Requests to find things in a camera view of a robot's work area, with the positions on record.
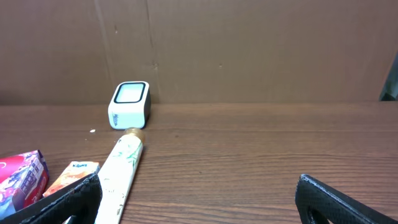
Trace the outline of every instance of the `textured black pad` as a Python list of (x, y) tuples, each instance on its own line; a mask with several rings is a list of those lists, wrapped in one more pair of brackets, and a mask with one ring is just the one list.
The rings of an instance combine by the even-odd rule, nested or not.
[(398, 224), (307, 174), (298, 180), (295, 202), (304, 224)]
[(0, 224), (63, 223), (72, 216), (68, 224), (95, 222), (102, 199), (102, 189), (96, 174), (88, 175), (52, 195), (6, 217)]

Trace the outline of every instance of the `gold bottle cap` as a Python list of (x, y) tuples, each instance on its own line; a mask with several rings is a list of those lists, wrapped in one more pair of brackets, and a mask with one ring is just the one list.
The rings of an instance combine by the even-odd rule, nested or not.
[(126, 134), (129, 134), (129, 135), (132, 135), (132, 136), (136, 136), (137, 138), (139, 138), (141, 140), (142, 143), (145, 142), (145, 134), (139, 128), (127, 128), (124, 131), (124, 135), (126, 135)]

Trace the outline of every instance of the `pink and purple box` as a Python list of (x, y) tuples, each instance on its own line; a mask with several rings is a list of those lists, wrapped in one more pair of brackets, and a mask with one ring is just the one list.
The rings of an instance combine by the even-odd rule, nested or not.
[(0, 159), (0, 220), (40, 200), (48, 181), (38, 150)]

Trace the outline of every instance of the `logo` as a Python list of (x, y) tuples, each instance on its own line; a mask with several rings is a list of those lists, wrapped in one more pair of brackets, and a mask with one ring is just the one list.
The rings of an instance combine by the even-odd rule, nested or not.
[(119, 115), (113, 114), (113, 113), (112, 113), (112, 115), (113, 115), (113, 123), (114, 123), (115, 126), (117, 126), (118, 125)]
[(80, 167), (87, 167), (87, 164), (74, 164), (72, 167), (77, 167), (77, 168), (80, 168)]

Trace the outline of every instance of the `snack package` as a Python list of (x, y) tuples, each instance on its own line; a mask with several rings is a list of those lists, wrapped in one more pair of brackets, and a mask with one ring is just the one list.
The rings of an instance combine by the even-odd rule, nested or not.
[(69, 166), (67, 166), (58, 179), (44, 192), (43, 196), (47, 197), (88, 174), (97, 174), (99, 170), (100, 164), (98, 162), (73, 161)]
[(0, 220), (38, 201), (48, 181), (39, 150), (0, 159)]

